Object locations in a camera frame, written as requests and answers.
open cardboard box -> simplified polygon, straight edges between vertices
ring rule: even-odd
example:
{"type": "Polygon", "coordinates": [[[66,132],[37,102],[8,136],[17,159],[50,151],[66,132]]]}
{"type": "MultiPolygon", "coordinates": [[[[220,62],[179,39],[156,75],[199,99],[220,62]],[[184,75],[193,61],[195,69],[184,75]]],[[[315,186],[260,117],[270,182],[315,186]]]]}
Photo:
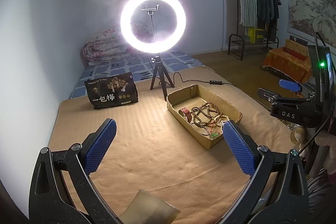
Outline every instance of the open cardboard box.
{"type": "MultiPolygon", "coordinates": [[[[239,124],[243,117],[242,113],[239,112],[237,108],[202,85],[191,85],[181,90],[174,91],[167,96],[167,108],[169,111],[205,149],[209,149],[223,139],[221,128],[214,125],[212,132],[220,132],[220,135],[210,139],[210,136],[202,135],[201,132],[206,132],[204,128],[199,128],[195,125],[192,126],[192,122],[188,123],[178,112],[181,108],[185,107],[191,110],[191,108],[195,106],[200,107],[205,103],[215,104],[219,111],[228,116],[230,120],[233,120],[236,124],[239,124]]],[[[208,120],[208,118],[202,114],[200,114],[199,117],[203,121],[208,120]]]]}

black plastic bag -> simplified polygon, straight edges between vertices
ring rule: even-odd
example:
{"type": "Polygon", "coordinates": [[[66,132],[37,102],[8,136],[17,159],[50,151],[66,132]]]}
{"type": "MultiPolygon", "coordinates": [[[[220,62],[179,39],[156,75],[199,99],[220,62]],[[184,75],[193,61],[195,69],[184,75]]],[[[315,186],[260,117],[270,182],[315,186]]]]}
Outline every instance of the black plastic bag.
{"type": "Polygon", "coordinates": [[[138,102],[138,91],[131,72],[87,80],[84,84],[95,109],[138,102]]]}

striped towel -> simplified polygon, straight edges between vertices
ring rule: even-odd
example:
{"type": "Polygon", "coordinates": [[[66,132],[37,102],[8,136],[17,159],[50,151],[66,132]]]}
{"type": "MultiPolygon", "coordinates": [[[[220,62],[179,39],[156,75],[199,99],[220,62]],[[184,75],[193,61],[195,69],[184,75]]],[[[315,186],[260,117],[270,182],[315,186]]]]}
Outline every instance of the striped towel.
{"type": "Polygon", "coordinates": [[[257,27],[257,0],[240,0],[240,24],[257,27]]]}

tripod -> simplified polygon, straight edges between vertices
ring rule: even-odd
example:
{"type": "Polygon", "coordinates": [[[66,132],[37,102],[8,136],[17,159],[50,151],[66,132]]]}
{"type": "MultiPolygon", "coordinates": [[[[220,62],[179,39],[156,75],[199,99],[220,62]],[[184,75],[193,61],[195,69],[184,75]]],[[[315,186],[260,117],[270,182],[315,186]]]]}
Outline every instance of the tripod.
{"type": "MultiPolygon", "coordinates": [[[[155,35],[155,29],[154,29],[154,24],[153,24],[153,13],[154,11],[157,11],[159,9],[159,5],[156,5],[156,8],[145,8],[145,6],[141,6],[142,11],[147,11],[148,15],[151,17],[151,22],[152,22],[152,28],[153,28],[153,35],[154,35],[154,42],[156,42],[156,35],[155,35]]],[[[153,77],[152,77],[152,83],[151,83],[151,88],[150,90],[153,89],[155,78],[157,75],[157,72],[159,73],[159,78],[161,81],[161,87],[163,91],[163,96],[165,98],[165,101],[167,101],[167,86],[166,86],[166,80],[165,80],[165,75],[167,77],[167,80],[169,84],[174,87],[174,84],[169,77],[168,71],[165,68],[165,66],[162,63],[162,60],[159,55],[155,56],[155,58],[152,58],[151,60],[152,63],[155,63],[155,68],[153,71],[153,77]]]]}

tripod leg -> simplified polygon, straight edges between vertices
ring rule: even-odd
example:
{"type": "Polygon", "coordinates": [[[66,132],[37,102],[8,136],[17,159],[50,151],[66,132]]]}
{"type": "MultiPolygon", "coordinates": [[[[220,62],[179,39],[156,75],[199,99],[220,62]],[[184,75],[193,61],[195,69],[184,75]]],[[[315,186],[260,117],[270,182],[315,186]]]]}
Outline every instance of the tripod leg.
{"type": "Polygon", "coordinates": [[[159,66],[159,76],[160,76],[160,81],[161,81],[161,87],[163,91],[163,96],[165,97],[165,101],[167,101],[167,87],[166,87],[166,81],[165,81],[165,75],[163,73],[163,66],[159,66]]]}
{"type": "Polygon", "coordinates": [[[164,74],[166,75],[166,77],[167,77],[167,79],[168,79],[168,82],[169,82],[169,84],[171,85],[171,87],[175,87],[174,84],[173,84],[173,82],[172,82],[172,80],[170,79],[169,74],[168,74],[168,71],[167,71],[167,69],[166,69],[165,67],[163,67],[163,72],[164,72],[164,74]]]}
{"type": "Polygon", "coordinates": [[[154,86],[154,82],[155,82],[155,77],[156,77],[156,73],[157,73],[157,71],[158,71],[158,67],[157,67],[157,66],[155,66],[155,68],[154,68],[154,71],[153,71],[153,78],[152,78],[152,83],[151,83],[151,88],[150,88],[150,90],[152,90],[152,89],[153,89],[153,86],[154,86]]]}

